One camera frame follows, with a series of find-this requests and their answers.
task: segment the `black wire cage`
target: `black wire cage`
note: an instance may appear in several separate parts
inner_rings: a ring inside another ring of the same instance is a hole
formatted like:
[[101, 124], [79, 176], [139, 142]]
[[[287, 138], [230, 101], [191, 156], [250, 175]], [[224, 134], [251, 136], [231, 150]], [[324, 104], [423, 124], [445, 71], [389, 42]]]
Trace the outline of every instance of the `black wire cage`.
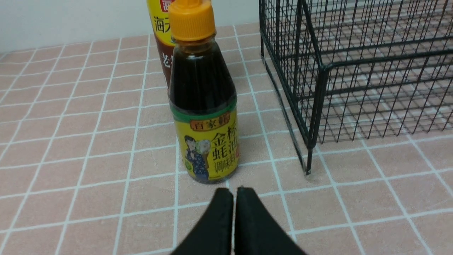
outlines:
[[[306, 174], [318, 142], [452, 128], [452, 3], [259, 1], [261, 57]], [[307, 147], [306, 165], [278, 82]]]

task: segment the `bottle neck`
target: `bottle neck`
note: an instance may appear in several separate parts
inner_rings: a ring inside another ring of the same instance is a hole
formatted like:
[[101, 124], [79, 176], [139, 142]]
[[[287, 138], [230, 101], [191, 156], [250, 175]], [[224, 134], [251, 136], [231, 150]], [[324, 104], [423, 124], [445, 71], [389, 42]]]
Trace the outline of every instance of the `bottle neck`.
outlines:
[[215, 43], [215, 37], [216, 34], [211, 35], [208, 38], [198, 40], [198, 41], [181, 41], [181, 40], [175, 40], [176, 46], [183, 52], [186, 53], [197, 53], [197, 52], [203, 52], [212, 47], [212, 45]]

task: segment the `sauce bottle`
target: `sauce bottle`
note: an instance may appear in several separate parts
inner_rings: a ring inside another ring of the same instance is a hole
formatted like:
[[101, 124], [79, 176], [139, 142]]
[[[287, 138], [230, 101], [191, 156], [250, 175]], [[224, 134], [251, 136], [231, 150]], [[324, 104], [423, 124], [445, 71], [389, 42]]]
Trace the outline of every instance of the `sauce bottle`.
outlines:
[[149, 18], [153, 24], [162, 71], [167, 87], [170, 85], [170, 73], [174, 42], [171, 38], [168, 7], [174, 0], [146, 0]]
[[169, 6], [176, 43], [169, 87], [183, 165], [201, 183], [225, 181], [237, 169], [236, 88], [218, 44], [209, 0]]

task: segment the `orange bottle cap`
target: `orange bottle cap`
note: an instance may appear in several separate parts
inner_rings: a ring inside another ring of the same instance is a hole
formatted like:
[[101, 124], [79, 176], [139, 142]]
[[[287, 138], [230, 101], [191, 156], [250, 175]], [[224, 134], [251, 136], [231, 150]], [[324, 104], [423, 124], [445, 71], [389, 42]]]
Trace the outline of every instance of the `orange bottle cap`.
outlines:
[[169, 6], [173, 38], [198, 41], [215, 34], [214, 11], [210, 0], [176, 0]]

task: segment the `white wall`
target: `white wall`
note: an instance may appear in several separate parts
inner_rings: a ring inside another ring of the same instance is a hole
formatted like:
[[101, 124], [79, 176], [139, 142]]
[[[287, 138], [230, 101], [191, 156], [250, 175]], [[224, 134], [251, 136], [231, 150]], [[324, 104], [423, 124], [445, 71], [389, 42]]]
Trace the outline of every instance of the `white wall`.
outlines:
[[[212, 0], [216, 25], [258, 21], [258, 0]], [[0, 0], [0, 52], [152, 33], [146, 0]]]

